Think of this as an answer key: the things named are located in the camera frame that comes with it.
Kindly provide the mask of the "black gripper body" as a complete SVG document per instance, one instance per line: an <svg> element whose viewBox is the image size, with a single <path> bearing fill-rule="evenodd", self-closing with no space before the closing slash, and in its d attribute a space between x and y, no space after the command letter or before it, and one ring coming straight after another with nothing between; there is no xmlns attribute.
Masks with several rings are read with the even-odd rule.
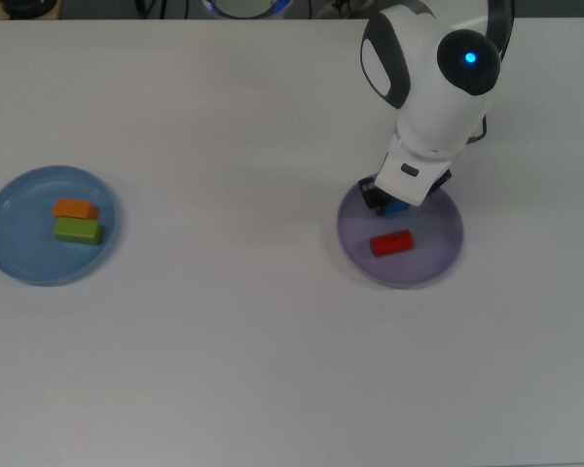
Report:
<svg viewBox="0 0 584 467"><path fill-rule="evenodd" d="M453 174L448 169L446 170L430 187L430 193L435 193L439 190L446 182L448 182L452 178Z"/></svg>

